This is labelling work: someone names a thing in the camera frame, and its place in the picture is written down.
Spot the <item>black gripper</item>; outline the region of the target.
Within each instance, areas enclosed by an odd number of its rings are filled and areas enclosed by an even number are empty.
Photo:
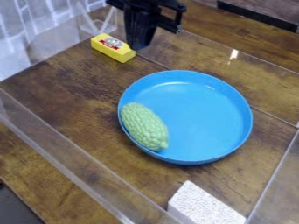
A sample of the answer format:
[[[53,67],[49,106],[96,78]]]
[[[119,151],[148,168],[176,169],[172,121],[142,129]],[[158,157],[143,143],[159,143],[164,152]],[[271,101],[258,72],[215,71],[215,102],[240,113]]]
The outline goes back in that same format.
[[[132,50],[140,50],[143,45],[150,46],[156,27],[172,33],[182,31],[187,6],[179,0],[105,0],[105,2],[124,12],[126,40]],[[175,18],[163,15],[163,8],[175,12]]]

